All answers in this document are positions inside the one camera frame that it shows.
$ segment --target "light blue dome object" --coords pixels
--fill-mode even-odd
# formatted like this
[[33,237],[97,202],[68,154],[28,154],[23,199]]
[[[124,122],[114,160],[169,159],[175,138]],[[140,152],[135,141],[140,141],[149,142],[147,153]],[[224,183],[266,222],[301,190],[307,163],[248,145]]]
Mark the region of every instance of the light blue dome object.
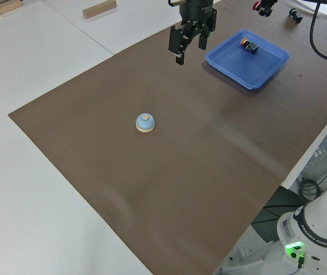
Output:
[[138,115],[135,126],[140,132],[150,132],[155,126],[154,118],[149,113],[142,113]]

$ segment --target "brown paper surface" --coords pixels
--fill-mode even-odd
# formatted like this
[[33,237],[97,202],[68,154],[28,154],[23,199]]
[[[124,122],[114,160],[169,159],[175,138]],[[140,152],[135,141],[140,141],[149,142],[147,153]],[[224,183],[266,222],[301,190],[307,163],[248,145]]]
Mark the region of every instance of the brown paper surface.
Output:
[[[10,114],[154,275],[211,274],[327,123],[311,12],[283,0],[262,18],[252,4],[217,3],[207,51],[195,39],[184,66],[166,29]],[[291,55],[254,91],[204,60],[241,29]],[[327,54],[322,14],[315,43]],[[143,112],[150,133],[135,128]]]

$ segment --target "brown mat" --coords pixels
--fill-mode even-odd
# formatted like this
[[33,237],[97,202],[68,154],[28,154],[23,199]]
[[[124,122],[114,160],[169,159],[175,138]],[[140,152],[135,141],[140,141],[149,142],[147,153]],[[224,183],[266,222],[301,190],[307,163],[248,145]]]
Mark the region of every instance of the brown mat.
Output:
[[[327,123],[311,13],[283,0],[262,18],[252,4],[215,5],[208,49],[249,29],[287,50],[262,89],[210,67],[197,39],[176,65],[166,29],[10,114],[154,275],[211,274]],[[326,16],[315,42],[327,53]],[[142,112],[151,133],[135,128]]]

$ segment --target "green light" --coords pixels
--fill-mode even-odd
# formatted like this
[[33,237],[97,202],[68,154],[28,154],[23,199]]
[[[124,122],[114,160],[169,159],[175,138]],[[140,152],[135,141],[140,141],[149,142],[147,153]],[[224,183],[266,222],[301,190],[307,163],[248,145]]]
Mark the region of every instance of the green light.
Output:
[[293,243],[290,243],[289,245],[286,245],[285,246],[285,249],[291,249],[291,248],[295,248],[297,246],[304,246],[305,244],[303,242],[293,242]]

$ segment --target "blue tray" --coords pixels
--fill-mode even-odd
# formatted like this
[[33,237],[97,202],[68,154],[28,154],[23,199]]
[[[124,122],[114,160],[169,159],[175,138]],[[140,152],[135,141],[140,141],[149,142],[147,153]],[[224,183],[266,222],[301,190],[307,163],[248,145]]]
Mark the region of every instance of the blue tray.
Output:
[[[251,54],[240,46],[244,37],[259,46],[256,53]],[[248,30],[240,30],[211,50],[205,59],[247,89],[256,89],[289,59],[289,54]]]

